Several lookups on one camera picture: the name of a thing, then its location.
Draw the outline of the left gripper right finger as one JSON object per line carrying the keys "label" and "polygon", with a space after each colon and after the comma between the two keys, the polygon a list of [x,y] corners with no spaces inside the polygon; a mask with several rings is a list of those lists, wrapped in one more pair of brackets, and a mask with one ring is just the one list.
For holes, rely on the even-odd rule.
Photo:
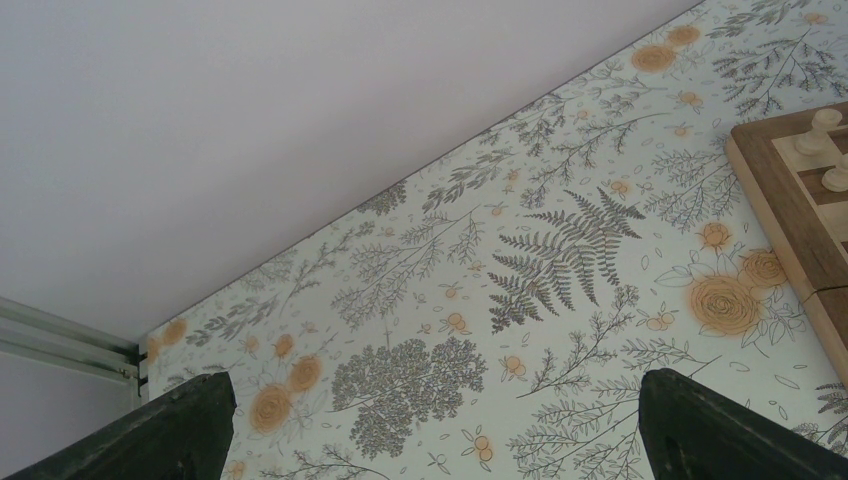
{"label": "left gripper right finger", "polygon": [[847,459],[669,368],[641,380],[639,432],[656,479],[845,479]]}

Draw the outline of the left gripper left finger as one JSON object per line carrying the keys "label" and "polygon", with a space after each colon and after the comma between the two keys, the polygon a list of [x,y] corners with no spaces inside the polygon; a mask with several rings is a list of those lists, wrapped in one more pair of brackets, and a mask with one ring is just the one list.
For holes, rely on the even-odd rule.
{"label": "left gripper left finger", "polygon": [[234,434],[227,372],[198,375],[11,479],[219,479]]}

